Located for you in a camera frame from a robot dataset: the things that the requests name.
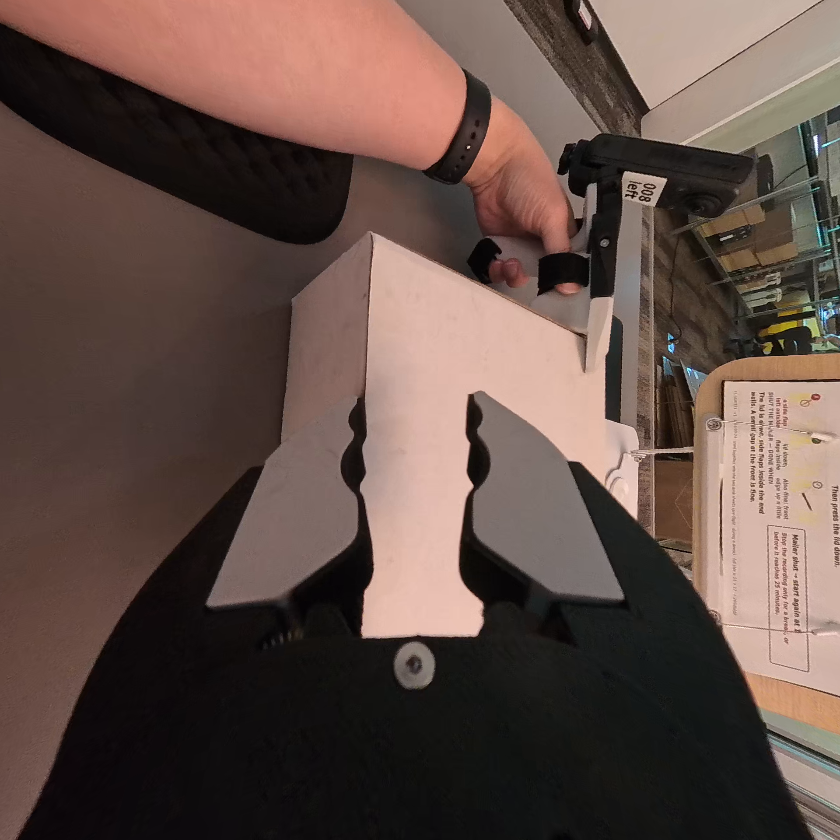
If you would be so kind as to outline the instruction sheet on wooden stand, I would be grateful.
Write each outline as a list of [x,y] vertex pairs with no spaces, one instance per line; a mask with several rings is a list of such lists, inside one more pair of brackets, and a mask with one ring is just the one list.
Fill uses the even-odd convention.
[[[726,382],[838,381],[837,353],[777,356],[733,360],[709,373],[696,398],[694,470],[692,478],[693,585],[708,607],[713,607],[720,565],[720,456],[721,432],[707,423],[717,417]],[[820,690],[764,675],[743,673],[757,707],[814,728],[839,733],[839,698]]]

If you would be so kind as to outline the white cardboard mailer box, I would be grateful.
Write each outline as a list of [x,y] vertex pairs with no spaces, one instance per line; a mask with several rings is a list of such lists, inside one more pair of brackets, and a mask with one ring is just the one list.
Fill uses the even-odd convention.
[[373,575],[363,637],[474,636],[462,582],[468,396],[486,392],[603,481],[604,374],[583,341],[514,300],[366,234],[292,301],[281,442],[364,395]]

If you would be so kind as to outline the person's left forearm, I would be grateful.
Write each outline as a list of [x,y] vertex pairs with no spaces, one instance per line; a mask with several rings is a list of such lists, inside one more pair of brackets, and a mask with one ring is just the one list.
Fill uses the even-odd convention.
[[463,71],[394,2],[2,1],[4,25],[243,128],[426,170]]

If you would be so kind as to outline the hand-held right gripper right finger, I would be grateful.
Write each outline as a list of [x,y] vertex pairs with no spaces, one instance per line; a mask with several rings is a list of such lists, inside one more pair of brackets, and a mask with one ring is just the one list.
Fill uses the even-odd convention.
[[482,605],[480,635],[575,637],[625,619],[625,593],[570,461],[486,392],[468,398],[470,489],[459,572]]

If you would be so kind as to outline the printed instruction sheet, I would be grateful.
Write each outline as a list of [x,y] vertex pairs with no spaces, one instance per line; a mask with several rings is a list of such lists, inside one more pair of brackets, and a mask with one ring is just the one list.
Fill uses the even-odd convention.
[[717,610],[743,670],[838,696],[839,384],[723,388]]

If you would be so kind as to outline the cluttered background shelving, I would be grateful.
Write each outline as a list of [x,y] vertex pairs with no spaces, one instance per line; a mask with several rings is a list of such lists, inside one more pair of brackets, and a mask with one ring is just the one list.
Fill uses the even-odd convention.
[[656,213],[656,362],[838,353],[839,107],[743,154],[755,166],[729,212]]

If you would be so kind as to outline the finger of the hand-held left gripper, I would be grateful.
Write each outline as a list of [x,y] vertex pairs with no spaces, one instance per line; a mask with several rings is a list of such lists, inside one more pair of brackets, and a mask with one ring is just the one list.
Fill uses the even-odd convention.
[[613,327],[614,298],[590,297],[586,303],[584,372],[593,375],[605,367]]

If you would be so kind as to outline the black wristband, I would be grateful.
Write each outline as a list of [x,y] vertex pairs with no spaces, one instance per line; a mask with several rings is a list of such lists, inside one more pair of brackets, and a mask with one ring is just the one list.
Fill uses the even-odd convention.
[[423,173],[430,180],[453,186],[461,183],[486,139],[490,126],[492,96],[487,84],[466,68],[465,106],[455,135],[443,156]]

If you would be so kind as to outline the person's left hand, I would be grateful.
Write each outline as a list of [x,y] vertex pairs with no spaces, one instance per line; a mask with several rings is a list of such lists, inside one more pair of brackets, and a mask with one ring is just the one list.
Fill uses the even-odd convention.
[[484,236],[538,239],[548,255],[571,251],[577,227],[560,178],[527,124],[498,98],[463,183]]

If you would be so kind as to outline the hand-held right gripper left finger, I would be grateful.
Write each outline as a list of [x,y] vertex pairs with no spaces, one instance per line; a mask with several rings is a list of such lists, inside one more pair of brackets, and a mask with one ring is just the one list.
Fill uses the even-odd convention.
[[268,457],[206,607],[274,607],[288,628],[334,606],[360,636],[373,573],[365,477],[364,398],[339,400]]

